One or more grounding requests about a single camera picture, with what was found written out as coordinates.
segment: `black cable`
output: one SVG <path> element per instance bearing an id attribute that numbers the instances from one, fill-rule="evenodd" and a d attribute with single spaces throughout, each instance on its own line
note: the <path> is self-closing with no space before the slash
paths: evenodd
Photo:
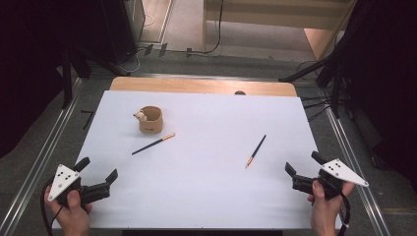
<path id="1" fill-rule="evenodd" d="M 342 226 L 340 228 L 339 233 L 337 236 L 343 236 L 346 229 L 349 227 L 349 221 L 350 221 L 350 202 L 347 200 L 346 196 L 344 196 L 341 189 L 336 188 L 330 181 L 326 180 L 323 177 L 320 177 L 320 181 L 325 182 L 326 185 L 329 185 L 332 187 L 343 199 L 344 206 L 346 207 L 346 214 L 342 216 Z"/>
<path id="2" fill-rule="evenodd" d="M 328 99 L 325 99 L 325 100 L 323 100 L 323 101 L 321 101 L 319 103 L 310 104 L 310 105 L 304 105 L 303 107 L 304 107 L 304 109 L 309 109 L 309 108 L 312 108 L 312 107 L 315 107 L 315 106 L 319 106 L 319 105 L 330 104 L 330 102 L 331 102 L 331 99 L 328 98 Z"/>
<path id="3" fill-rule="evenodd" d="M 331 105 L 327 105 L 325 108 L 323 108 L 323 110 L 321 110 L 320 112 L 318 112 L 315 115 L 311 116 L 307 121 L 310 122 L 310 121 L 316 119 L 320 114 L 322 114 L 329 107 L 331 107 Z"/>
<path id="4" fill-rule="evenodd" d="M 51 222 L 50 222 L 50 224 L 49 224 L 49 228 L 52 230 L 52 224 L 53 224 L 53 221 L 56 219 L 56 217 L 58 216 L 58 214 L 59 214 L 59 212 L 61 212 L 61 210 L 62 210 L 62 208 L 63 208 L 64 206 L 61 206 L 60 208 L 59 208 L 59 210 L 58 210 L 58 212 L 56 212 L 56 214 L 53 216 L 53 218 L 52 218 L 52 220 L 51 220 Z"/>
<path id="5" fill-rule="evenodd" d="M 301 100 L 316 100 L 316 99 L 327 99 L 327 98 L 330 98 L 330 96 L 312 96 L 312 97 L 300 96 Z"/>
<path id="6" fill-rule="evenodd" d="M 217 47 L 218 47 L 218 45 L 220 44 L 220 41 L 221 41 L 221 19 L 222 19 L 222 16 L 223 16 L 223 3 L 224 3 L 224 0 L 221 0 L 220 16 L 219 16 L 219 19 L 218 19 L 218 41 L 217 41 L 217 45 L 212 50 L 210 50 L 210 51 L 192 51 L 192 52 L 179 51 L 179 50 L 165 50 L 165 51 L 166 52 L 173 52 L 173 53 L 184 53 L 184 54 L 207 56 L 207 54 L 210 54 L 215 49 L 217 49 Z"/>
<path id="7" fill-rule="evenodd" d="M 304 64 L 306 64 L 306 63 L 316 63 L 317 61 L 305 61 L 305 62 L 302 62 L 302 63 L 300 63 L 298 66 L 297 66 L 297 69 L 295 70 L 295 73 L 298 73 L 298 70 L 300 70 L 300 67 L 302 66 L 302 65 L 304 65 Z"/>

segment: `human hand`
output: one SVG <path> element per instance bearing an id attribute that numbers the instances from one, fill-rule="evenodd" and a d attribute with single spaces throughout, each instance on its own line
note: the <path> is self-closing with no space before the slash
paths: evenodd
<path id="1" fill-rule="evenodd" d="M 81 208 L 80 194 L 77 190 L 71 191 L 67 196 L 68 207 L 61 206 L 58 201 L 50 202 L 48 200 L 51 186 L 48 186 L 43 200 L 52 210 L 52 213 L 58 215 L 56 219 L 62 227 L 65 236 L 87 236 L 89 235 L 89 213 L 92 205 L 86 205 L 86 210 Z"/>
<path id="2" fill-rule="evenodd" d="M 355 184 L 345 182 L 343 184 L 343 195 L 348 196 Z M 334 236 L 335 232 L 335 221 L 338 213 L 340 212 L 341 205 L 343 204 L 343 198 L 337 196 L 327 201 L 325 199 L 325 190 L 323 185 L 319 181 L 313 182 L 313 195 L 308 197 L 308 201 L 314 202 L 313 211 L 310 218 L 310 223 L 313 230 L 318 236 Z"/>

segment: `pencil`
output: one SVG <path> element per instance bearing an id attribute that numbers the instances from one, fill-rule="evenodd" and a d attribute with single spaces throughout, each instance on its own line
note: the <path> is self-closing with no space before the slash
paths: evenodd
<path id="1" fill-rule="evenodd" d="M 264 142 L 264 139 L 265 139 L 266 136 L 267 135 L 264 135 L 261 142 L 258 144 L 257 148 L 255 149 L 254 153 L 251 155 L 248 162 L 246 162 L 246 167 L 245 168 L 248 168 L 248 166 L 251 164 L 252 160 L 255 158 L 255 155 L 257 154 L 258 150 L 260 149 L 260 147 L 261 147 L 262 143 Z"/>
<path id="2" fill-rule="evenodd" d="M 175 136 L 175 133 L 172 133 L 172 134 L 170 134 L 170 135 L 167 135 L 167 136 L 163 137 L 162 139 L 157 140 L 157 141 L 153 142 L 152 144 L 150 144 L 150 145 L 148 145 L 148 146 L 142 147 L 142 148 L 140 148 L 139 150 L 136 150 L 136 151 L 132 152 L 132 155 L 134 155 L 134 154 L 136 154 L 136 153 L 138 153 L 138 152 L 140 152 L 140 151 L 143 151 L 144 149 L 147 149 L 147 148 L 150 148 L 150 147 L 152 147 L 152 146 L 154 146 L 154 145 L 157 145 L 157 144 L 159 144 L 159 143 L 160 143 L 160 142 L 162 142 L 162 141 L 166 141 L 167 139 L 172 138 L 172 137 L 174 137 L 174 136 Z"/>

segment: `metal rail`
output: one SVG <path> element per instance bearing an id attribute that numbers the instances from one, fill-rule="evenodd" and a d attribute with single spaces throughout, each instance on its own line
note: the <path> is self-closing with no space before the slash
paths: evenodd
<path id="1" fill-rule="evenodd" d="M 320 90 L 322 96 L 328 96 L 325 91 Z M 337 140 L 340 144 L 340 147 L 343 152 L 343 156 L 346 160 L 346 164 L 355 171 L 358 175 L 365 178 L 364 173 L 357 161 L 356 155 L 353 152 L 352 146 L 349 143 L 349 140 L 346 137 L 346 134 L 343 130 L 343 126 L 338 119 L 335 118 L 331 110 L 327 109 L 328 119 L 333 127 L 334 133 L 337 137 Z M 384 220 L 384 216 L 380 210 L 380 207 L 374 198 L 374 195 L 371 192 L 370 188 L 364 188 L 361 186 L 356 187 L 359 195 L 364 204 L 365 210 L 369 215 L 371 223 L 374 227 L 374 231 L 378 236 L 390 236 L 390 232 L 387 228 L 387 224 Z"/>
<path id="2" fill-rule="evenodd" d="M 65 110 L 61 111 L 24 184 L 22 185 L 18 194 L 12 200 L 6 217 L 0 226 L 0 235 L 13 235 L 13 232 L 15 231 L 16 226 L 25 211 L 25 208 L 30 201 L 30 197 L 33 194 L 37 183 L 39 182 L 40 177 L 42 176 L 43 170 L 45 169 L 49 158 L 52 155 L 52 152 L 54 151 L 56 144 L 58 143 L 61 134 L 71 117 L 71 114 L 73 113 L 82 86 L 82 80 L 78 78 L 73 85 L 74 99 L 70 102 Z"/>

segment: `white paper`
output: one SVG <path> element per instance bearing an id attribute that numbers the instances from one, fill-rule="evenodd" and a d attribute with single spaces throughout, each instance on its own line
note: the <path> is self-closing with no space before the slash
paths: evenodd
<path id="1" fill-rule="evenodd" d="M 157 135 L 142 134 L 133 116 L 149 105 L 162 110 Z M 106 91 L 79 156 L 91 161 L 82 184 L 102 183 L 115 168 L 119 177 L 110 198 L 93 203 L 91 227 L 310 228 L 307 194 L 292 189 L 284 167 L 317 176 L 316 149 L 298 97 Z"/>

